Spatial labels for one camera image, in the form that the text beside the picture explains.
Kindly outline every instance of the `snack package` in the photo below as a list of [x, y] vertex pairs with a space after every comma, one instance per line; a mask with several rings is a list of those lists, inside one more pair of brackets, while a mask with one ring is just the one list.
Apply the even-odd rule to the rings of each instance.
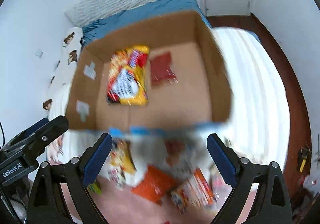
[[96, 194], [99, 194], [99, 195], [102, 194], [100, 183], [97, 180], [95, 180], [93, 184], [89, 184], [87, 189]]
[[212, 172], [210, 186], [215, 198], [215, 203], [210, 205], [210, 209], [218, 213], [229, 197], [232, 187], [224, 182], [216, 165], [210, 171]]
[[159, 55], [150, 60], [151, 65], [151, 85], [156, 87], [165, 83], [177, 83], [177, 78], [171, 69], [171, 53]]
[[131, 160], [129, 153], [129, 144], [126, 141], [118, 139], [113, 142], [113, 147], [110, 151], [110, 164], [112, 166], [119, 166], [122, 171], [129, 174], [135, 174], [136, 168]]
[[111, 57], [107, 102], [122, 105], [146, 105], [145, 65], [149, 47], [134, 46]]
[[171, 199], [180, 214], [185, 213], [189, 205], [197, 208], [214, 203], [214, 195], [199, 168], [193, 176], [175, 190], [171, 191]]
[[114, 167], [108, 171], [108, 180], [114, 182], [119, 190], [125, 187], [124, 172], [120, 167]]
[[149, 165], [143, 181], [132, 188], [131, 192], [161, 205], [161, 197], [176, 185], [174, 178]]
[[160, 168], [176, 179], [185, 181], [190, 178], [194, 170], [191, 163], [194, 148], [179, 140], [166, 140], [164, 144], [168, 155]]

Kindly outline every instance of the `cardboard box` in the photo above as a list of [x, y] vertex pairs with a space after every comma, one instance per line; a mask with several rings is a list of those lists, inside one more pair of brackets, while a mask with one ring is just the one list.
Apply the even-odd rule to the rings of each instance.
[[[170, 51], [178, 83], [151, 88], [146, 66], [145, 107], [108, 105], [106, 87], [111, 56], [133, 45], [150, 47], [150, 58]], [[94, 69], [93, 76], [85, 71]], [[88, 44], [73, 79], [66, 117], [70, 129], [129, 126], [170, 128], [204, 121], [226, 121], [231, 90], [226, 68], [210, 30], [195, 11], [172, 13], [140, 21]]]

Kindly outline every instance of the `pillow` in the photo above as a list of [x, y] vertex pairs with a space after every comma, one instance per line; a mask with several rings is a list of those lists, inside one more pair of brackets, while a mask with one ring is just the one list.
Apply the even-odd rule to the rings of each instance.
[[132, 188], [131, 192], [159, 204], [161, 197], [176, 185], [174, 178], [149, 165], [144, 180], [137, 187]]

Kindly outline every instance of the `screw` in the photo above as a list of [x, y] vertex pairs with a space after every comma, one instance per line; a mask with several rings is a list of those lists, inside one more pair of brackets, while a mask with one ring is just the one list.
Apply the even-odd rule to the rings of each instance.
[[73, 164], [78, 163], [79, 162], [79, 157], [71, 158], [70, 162], [73, 163]]
[[41, 163], [41, 168], [46, 168], [48, 166], [48, 162], [47, 161], [44, 161]]
[[242, 157], [240, 159], [240, 162], [243, 163], [243, 164], [247, 164], [247, 163], [249, 163], [249, 160], [248, 160], [248, 158]]
[[274, 167], [274, 168], [277, 168], [279, 165], [277, 162], [272, 162], [271, 165]]

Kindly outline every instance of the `wooden floor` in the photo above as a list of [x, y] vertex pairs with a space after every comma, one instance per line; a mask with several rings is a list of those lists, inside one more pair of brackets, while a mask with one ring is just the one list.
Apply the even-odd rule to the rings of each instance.
[[307, 160], [302, 174], [297, 171], [298, 151], [306, 143], [311, 147], [308, 112], [295, 73], [278, 43], [253, 14], [251, 16], [208, 17], [208, 20], [213, 27], [237, 27], [256, 33], [279, 72], [286, 90], [290, 110], [290, 139], [284, 179], [292, 198], [299, 190], [298, 181], [300, 177], [310, 173], [310, 159]]

